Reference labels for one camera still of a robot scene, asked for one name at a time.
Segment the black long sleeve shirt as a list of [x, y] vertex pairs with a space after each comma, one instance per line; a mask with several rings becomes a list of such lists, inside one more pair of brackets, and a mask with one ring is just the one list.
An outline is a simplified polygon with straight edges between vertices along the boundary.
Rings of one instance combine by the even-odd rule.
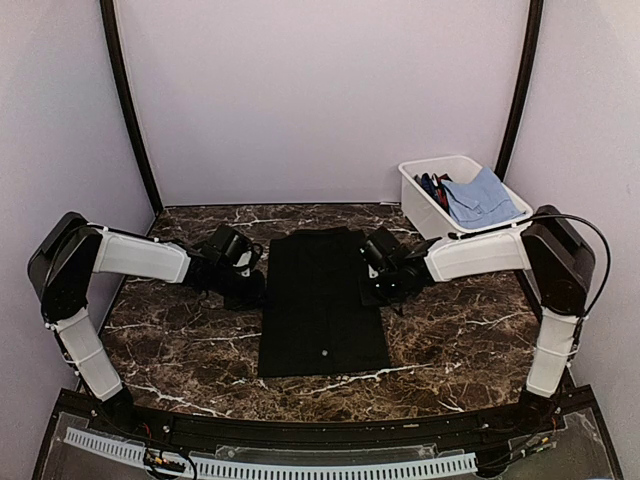
[[358, 373], [390, 367], [380, 310], [363, 303], [361, 230], [297, 230], [269, 243], [258, 374]]

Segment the white plastic bin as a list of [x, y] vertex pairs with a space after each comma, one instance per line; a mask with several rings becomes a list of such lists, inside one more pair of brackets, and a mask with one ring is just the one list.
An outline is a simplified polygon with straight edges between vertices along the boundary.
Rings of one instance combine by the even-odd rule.
[[426, 239], [481, 232], [533, 214], [490, 168], [466, 156], [408, 161], [398, 170], [401, 209]]

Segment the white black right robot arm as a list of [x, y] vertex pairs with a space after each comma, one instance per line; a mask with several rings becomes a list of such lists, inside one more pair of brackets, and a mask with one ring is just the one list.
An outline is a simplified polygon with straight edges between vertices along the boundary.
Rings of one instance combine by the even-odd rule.
[[364, 301], [404, 303], [446, 284], [494, 273], [529, 273], [537, 290], [540, 327], [525, 382], [528, 396], [510, 413], [521, 434], [534, 432], [549, 416], [544, 398], [556, 394], [575, 357], [583, 325], [600, 299], [613, 255], [604, 233], [585, 218], [552, 205], [503, 226], [449, 233], [414, 246], [380, 227], [357, 247], [365, 264]]

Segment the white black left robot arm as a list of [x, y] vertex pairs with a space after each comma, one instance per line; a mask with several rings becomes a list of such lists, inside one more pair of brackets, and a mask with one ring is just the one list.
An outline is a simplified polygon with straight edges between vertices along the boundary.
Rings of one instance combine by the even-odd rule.
[[265, 276], [257, 268], [262, 255], [262, 245], [226, 224], [186, 246], [91, 223], [70, 211], [32, 253], [26, 272], [44, 326], [88, 393], [105, 403], [103, 421], [120, 436], [131, 436], [141, 427], [141, 415], [123, 399], [127, 388], [91, 318], [94, 280], [162, 282], [215, 293], [228, 309], [253, 309], [266, 291]]

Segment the red navy plaid shirt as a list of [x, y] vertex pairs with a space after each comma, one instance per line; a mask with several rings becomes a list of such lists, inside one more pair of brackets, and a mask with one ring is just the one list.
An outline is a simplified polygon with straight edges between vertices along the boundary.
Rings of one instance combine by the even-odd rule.
[[422, 175], [415, 175], [413, 179], [421, 189], [436, 202], [437, 205], [439, 205], [445, 212], [449, 212], [448, 197], [446, 189], [442, 184], [443, 179], [449, 179], [447, 175], [438, 177], [435, 174], [430, 175], [429, 173], [424, 173]]

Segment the light blue polo shirt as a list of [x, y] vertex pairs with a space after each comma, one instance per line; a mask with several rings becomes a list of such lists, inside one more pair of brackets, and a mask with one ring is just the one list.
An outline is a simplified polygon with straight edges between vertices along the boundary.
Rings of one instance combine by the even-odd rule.
[[442, 180], [446, 189], [449, 214], [468, 230], [490, 227], [525, 214], [518, 208], [499, 178], [483, 167], [469, 183]]

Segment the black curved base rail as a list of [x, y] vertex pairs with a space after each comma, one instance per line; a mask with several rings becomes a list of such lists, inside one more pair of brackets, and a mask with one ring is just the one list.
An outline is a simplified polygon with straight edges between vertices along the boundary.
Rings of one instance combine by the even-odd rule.
[[542, 424], [542, 413], [521, 405], [409, 420], [295, 423], [230, 420], [170, 413], [120, 402], [105, 408], [107, 418], [148, 440], [213, 451], [218, 447], [384, 448], [418, 444], [466, 447], [503, 443]]

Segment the black left frame post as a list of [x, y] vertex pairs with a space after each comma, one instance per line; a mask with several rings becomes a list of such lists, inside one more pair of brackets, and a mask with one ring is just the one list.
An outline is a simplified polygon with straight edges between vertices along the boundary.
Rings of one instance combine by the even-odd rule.
[[143, 182], [146, 196], [149, 200], [152, 211], [155, 215], [158, 215], [164, 210], [164, 205], [152, 172], [151, 163], [145, 148], [142, 131], [134, 106], [119, 35], [116, 4], [112, 0], [100, 0], [99, 5], [112, 76], [129, 142], [134, 154], [138, 172]]

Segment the black frame post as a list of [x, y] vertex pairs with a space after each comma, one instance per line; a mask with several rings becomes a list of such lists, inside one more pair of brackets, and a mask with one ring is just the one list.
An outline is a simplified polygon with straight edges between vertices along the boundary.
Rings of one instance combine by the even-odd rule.
[[521, 58], [513, 98], [501, 147], [494, 168], [494, 173], [500, 180], [506, 179], [521, 120], [523, 118], [538, 47], [543, 11], [543, 0], [531, 0], [529, 2]]
[[129, 142], [134, 154], [138, 172], [143, 182], [146, 196], [149, 200], [152, 211], [155, 215], [158, 215], [164, 210], [164, 205], [152, 172], [151, 163], [145, 148], [142, 131], [134, 106], [119, 35], [116, 4], [112, 0], [100, 0], [99, 5], [112, 76]]

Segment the black right frame post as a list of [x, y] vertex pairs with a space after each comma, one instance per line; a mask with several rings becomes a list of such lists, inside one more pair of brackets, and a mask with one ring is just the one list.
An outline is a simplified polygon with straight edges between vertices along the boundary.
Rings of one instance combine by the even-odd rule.
[[529, 2], [521, 58], [513, 98], [501, 147], [494, 168], [494, 173], [500, 180], [506, 179], [521, 120], [523, 118], [538, 47], [543, 11], [543, 0], [531, 0]]

